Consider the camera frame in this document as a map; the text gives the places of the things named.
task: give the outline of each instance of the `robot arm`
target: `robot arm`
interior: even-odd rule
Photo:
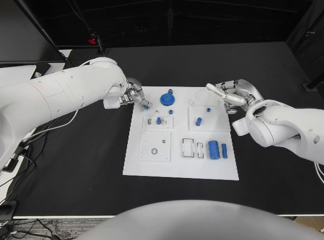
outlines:
[[[151,106],[139,81],[126,78],[107,57],[96,58],[90,65],[0,86],[0,170],[26,133],[99,100],[106,109],[133,102]]]
[[[227,113],[240,106],[246,116],[233,127],[239,136],[251,134],[256,143],[290,149],[300,157],[324,165],[324,110],[295,109],[275,100],[264,100],[253,85],[243,79],[213,86],[209,90],[225,99]]]

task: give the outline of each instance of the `black table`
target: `black table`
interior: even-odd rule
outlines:
[[[245,79],[265,99],[324,109],[320,94],[303,88],[310,80],[284,42],[115,48],[107,56],[143,86],[204,87]],[[96,57],[96,49],[70,55],[71,59]],[[112,216],[185,199],[225,201],[280,215],[324,215],[324,185],[314,163],[285,148],[261,147],[233,129],[240,181],[122,175],[132,110],[132,104],[106,110],[99,101],[78,111],[68,126],[49,132],[38,169],[15,194],[16,217]],[[239,109],[230,122],[243,116]]]

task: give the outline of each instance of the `black wall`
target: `black wall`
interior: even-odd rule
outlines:
[[[55,45],[87,46],[67,0],[25,0]],[[106,47],[285,41],[310,0],[77,0]]]

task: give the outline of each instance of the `robotic hand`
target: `robotic hand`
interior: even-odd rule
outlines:
[[[243,79],[216,86],[207,84],[225,100],[229,114],[240,106],[246,117],[233,122],[239,136],[251,134],[265,148],[290,149],[300,157],[324,165],[324,110],[295,109],[287,104],[265,100],[255,86]]]
[[[106,109],[135,102],[151,106],[141,82],[126,78],[107,57],[93,59],[90,65],[0,86],[0,170],[31,130],[99,100]]]

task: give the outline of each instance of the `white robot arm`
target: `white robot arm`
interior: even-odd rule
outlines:
[[[106,109],[145,99],[141,83],[126,78],[115,60],[99,57],[39,78],[0,86],[0,170],[31,130],[96,101]]]
[[[240,106],[246,117],[233,122],[239,136],[251,134],[264,147],[290,149],[300,157],[324,165],[324,110],[295,109],[275,100],[264,100],[253,85],[243,79],[216,86],[207,84],[225,99],[229,114]]]

